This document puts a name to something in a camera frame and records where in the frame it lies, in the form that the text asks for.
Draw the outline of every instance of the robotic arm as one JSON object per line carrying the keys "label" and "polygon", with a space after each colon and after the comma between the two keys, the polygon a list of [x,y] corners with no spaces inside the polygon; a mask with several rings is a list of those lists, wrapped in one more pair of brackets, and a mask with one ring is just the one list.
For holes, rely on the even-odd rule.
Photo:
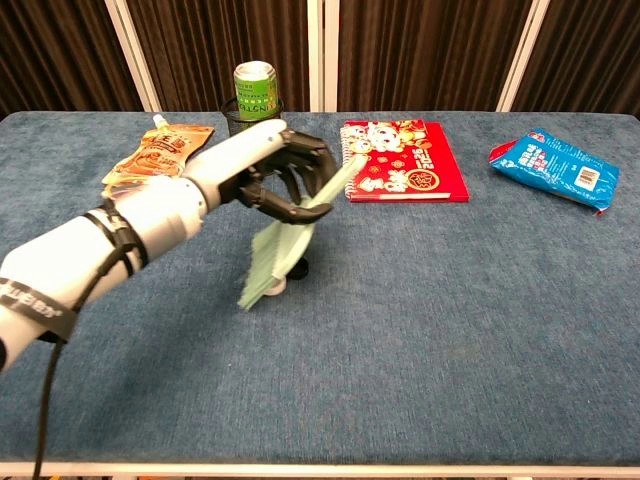
{"label": "robotic arm", "polygon": [[182,178],[158,177],[11,251],[0,267],[0,372],[37,338],[66,340],[74,306],[193,237],[224,203],[238,199],[286,223],[315,222],[331,205],[297,207],[262,180],[278,174],[298,204],[294,171],[313,196],[336,170],[324,142],[267,120],[200,153]]}

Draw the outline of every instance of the red notebook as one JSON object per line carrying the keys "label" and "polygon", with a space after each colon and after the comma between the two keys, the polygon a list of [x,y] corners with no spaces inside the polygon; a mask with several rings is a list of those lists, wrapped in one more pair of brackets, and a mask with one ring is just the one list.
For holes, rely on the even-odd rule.
{"label": "red notebook", "polygon": [[342,158],[367,157],[347,185],[352,202],[468,202],[469,192],[439,123],[348,121]]}

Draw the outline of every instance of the blue plastic bag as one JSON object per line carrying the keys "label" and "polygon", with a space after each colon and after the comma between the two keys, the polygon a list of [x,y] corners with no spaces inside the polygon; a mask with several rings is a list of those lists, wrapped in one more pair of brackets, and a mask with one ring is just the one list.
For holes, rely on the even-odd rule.
{"label": "blue plastic bag", "polygon": [[490,165],[517,182],[596,208],[611,206],[618,167],[555,138],[541,128],[495,148]]}

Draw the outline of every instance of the green can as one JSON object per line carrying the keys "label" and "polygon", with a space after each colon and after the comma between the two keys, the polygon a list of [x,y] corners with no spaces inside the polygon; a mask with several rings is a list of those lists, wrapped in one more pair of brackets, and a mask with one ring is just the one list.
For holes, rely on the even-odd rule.
{"label": "green can", "polygon": [[233,72],[241,120],[269,118],[278,110],[276,70],[267,62],[241,63]]}

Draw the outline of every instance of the pen holder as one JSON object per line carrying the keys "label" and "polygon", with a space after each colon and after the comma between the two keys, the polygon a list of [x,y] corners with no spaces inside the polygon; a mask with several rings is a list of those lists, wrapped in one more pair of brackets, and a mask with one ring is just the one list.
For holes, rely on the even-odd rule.
{"label": "pen holder", "polygon": [[255,120],[243,120],[240,118],[240,112],[238,112],[238,99],[233,97],[225,102],[222,106],[222,113],[227,119],[227,126],[229,127],[229,136],[233,136],[237,133],[252,127],[256,123],[264,122],[265,120],[271,120],[272,118],[280,118],[282,112],[283,103],[282,99],[278,99],[278,108],[275,112],[265,118]]}

